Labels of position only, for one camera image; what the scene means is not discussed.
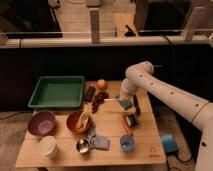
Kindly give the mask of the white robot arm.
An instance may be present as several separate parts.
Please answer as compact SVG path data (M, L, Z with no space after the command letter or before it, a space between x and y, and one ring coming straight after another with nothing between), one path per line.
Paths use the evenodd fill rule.
M202 132L194 171L213 171L213 102L165 83L153 73L154 67L149 61L129 66L119 98L131 99L143 88L191 122Z

